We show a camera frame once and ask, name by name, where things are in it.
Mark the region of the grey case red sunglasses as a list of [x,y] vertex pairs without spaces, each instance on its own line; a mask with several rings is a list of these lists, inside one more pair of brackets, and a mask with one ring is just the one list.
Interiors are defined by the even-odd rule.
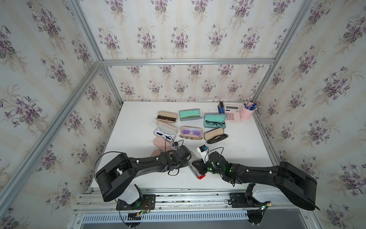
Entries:
[[188,167],[193,172],[196,178],[201,175],[206,175],[207,173],[206,166],[202,157],[198,157],[194,152],[191,152],[191,157],[188,160]]

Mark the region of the beige case black glasses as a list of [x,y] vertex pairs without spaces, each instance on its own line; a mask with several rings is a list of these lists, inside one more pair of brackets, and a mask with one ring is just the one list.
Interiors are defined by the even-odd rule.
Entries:
[[216,128],[216,129],[213,129],[211,131],[208,131],[206,133],[204,133],[204,140],[207,141],[215,136],[218,136],[218,135],[222,135],[224,134],[225,131],[223,128]]

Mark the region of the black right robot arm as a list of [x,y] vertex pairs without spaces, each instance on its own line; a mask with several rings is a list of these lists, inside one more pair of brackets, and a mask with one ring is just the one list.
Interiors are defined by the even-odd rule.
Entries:
[[276,187],[295,206],[309,211],[319,210],[316,206],[317,181],[289,162],[280,162],[272,167],[249,167],[228,162],[218,152],[209,154],[208,159],[199,159],[193,166],[201,174],[218,174],[231,185],[264,184]]

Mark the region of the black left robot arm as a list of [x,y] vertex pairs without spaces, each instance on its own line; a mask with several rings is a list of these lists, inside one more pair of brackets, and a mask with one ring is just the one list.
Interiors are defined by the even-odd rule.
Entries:
[[134,158],[124,152],[99,169],[95,180],[105,202],[118,198],[136,177],[158,172],[170,172],[188,166],[192,152],[181,146],[177,150],[161,152],[155,157]]

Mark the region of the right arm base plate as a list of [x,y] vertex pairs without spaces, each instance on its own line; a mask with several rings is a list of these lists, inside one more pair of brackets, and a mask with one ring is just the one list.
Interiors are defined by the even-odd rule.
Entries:
[[250,183],[244,193],[230,193],[228,205],[232,208],[257,208],[264,211],[269,208],[272,203],[270,201],[260,202],[253,197],[253,188],[255,183]]

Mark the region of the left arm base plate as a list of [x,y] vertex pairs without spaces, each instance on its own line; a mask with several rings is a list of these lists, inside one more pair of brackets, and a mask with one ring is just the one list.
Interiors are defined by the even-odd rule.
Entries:
[[156,202],[156,195],[143,195],[133,204],[127,204],[123,200],[118,200],[116,205],[116,210],[123,211],[123,210],[154,210],[155,209],[155,202]]

